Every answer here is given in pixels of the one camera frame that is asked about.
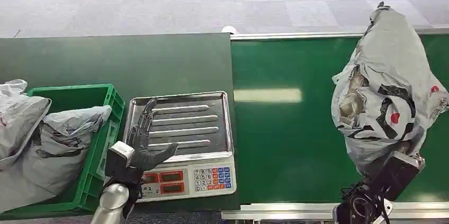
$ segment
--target green table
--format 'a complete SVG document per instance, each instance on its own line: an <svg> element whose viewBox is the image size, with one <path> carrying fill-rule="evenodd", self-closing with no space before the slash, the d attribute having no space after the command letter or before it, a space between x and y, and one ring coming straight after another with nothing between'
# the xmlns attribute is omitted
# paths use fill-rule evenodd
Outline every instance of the green table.
<svg viewBox="0 0 449 224"><path fill-rule="evenodd" d="M0 39L0 50L0 82L22 78L28 89L111 83L127 105L134 97L225 91L235 125L229 34ZM141 203L136 212L239 207L237 192Z"/></svg>
<svg viewBox="0 0 449 224"><path fill-rule="evenodd" d="M359 179L332 123L330 100L331 76L347 63L360 36L255 35L231 37L231 42L226 34L3 39L0 80L23 78L29 87L108 82L125 101L205 89L232 94L233 87L238 195L164 202L163 207L139 204L137 210L326 205L339 202L339 189ZM449 88L448 32L424 34L422 40L432 71ZM195 57L193 62L186 53ZM428 166L400 201L449 201L448 122L449 115L443 114L429 130L422 152Z"/></svg>

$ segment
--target scale keypad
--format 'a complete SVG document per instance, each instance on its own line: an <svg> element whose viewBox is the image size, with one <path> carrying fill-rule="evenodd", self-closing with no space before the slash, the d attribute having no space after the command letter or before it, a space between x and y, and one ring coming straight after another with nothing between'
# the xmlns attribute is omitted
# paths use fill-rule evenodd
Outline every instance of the scale keypad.
<svg viewBox="0 0 449 224"><path fill-rule="evenodd" d="M232 188L229 167L195 169L195 191L223 190Z"/></svg>

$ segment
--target stainless steel scale tray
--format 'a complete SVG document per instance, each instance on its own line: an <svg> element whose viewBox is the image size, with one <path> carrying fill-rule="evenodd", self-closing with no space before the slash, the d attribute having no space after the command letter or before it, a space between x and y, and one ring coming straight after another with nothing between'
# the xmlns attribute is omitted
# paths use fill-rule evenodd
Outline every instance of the stainless steel scale tray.
<svg viewBox="0 0 449 224"><path fill-rule="evenodd" d="M178 142L175 156L165 163L226 158L233 154L228 97L225 92L137 97L129 103L124 142L145 105L157 99L150 128L149 149L165 149Z"/></svg>

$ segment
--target red digital display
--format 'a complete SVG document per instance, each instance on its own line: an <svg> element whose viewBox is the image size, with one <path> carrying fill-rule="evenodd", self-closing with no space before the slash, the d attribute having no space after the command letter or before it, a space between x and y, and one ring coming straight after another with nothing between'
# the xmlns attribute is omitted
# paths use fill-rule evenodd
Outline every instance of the red digital display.
<svg viewBox="0 0 449 224"><path fill-rule="evenodd" d="M161 182L176 182L183 180L182 171L174 171L174 172L163 172L159 174L159 178Z"/></svg>
<svg viewBox="0 0 449 224"><path fill-rule="evenodd" d="M143 174L143 183L159 183L159 176L156 173Z"/></svg>
<svg viewBox="0 0 449 224"><path fill-rule="evenodd" d="M161 194L182 193L184 192L184 183L169 183L160 185Z"/></svg>

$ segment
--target digital weighing scale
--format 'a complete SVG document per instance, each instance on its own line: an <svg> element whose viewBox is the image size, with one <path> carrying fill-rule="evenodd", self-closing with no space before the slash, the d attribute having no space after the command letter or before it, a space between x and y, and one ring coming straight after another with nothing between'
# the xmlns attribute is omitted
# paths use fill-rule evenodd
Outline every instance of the digital weighing scale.
<svg viewBox="0 0 449 224"><path fill-rule="evenodd" d="M225 92L133 98L124 142L145 105L157 99L149 149L178 142L176 154L144 172L143 198L137 202L198 198L234 193L237 189L234 147Z"/></svg>

